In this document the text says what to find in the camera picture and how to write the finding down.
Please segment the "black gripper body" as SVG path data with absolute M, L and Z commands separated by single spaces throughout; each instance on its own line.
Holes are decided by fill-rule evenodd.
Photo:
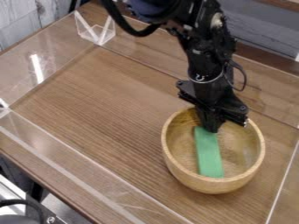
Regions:
M 215 116 L 226 116 L 231 121 L 245 127 L 249 120 L 249 106 L 237 97 L 234 84 L 234 70 L 229 69 L 219 73 L 211 80 L 206 80 L 201 73 L 189 70 L 190 79 L 179 80 L 179 97 L 190 102 L 197 109 L 203 109 Z

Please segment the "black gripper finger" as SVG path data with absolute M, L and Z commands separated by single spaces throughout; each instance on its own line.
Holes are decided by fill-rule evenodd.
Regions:
M 226 116 L 225 115 L 217 115 L 213 121 L 213 133 L 218 133 L 222 124 L 226 122 Z
M 203 125 L 203 128 L 209 131 L 214 131 L 214 118 L 211 112 L 203 110 L 203 109 L 197 109 L 198 116 L 201 118 L 201 122 Z

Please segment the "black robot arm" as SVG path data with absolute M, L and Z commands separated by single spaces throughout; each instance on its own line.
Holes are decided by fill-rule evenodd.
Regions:
M 237 40 L 218 0 L 121 0 L 149 26 L 138 30 L 127 22 L 114 0 L 101 0 L 121 28 L 135 37 L 165 28 L 178 38 L 189 60 L 189 79 L 179 80 L 179 97 L 195 106 L 203 128 L 215 133 L 226 121 L 247 124 L 249 106 L 235 93 Z

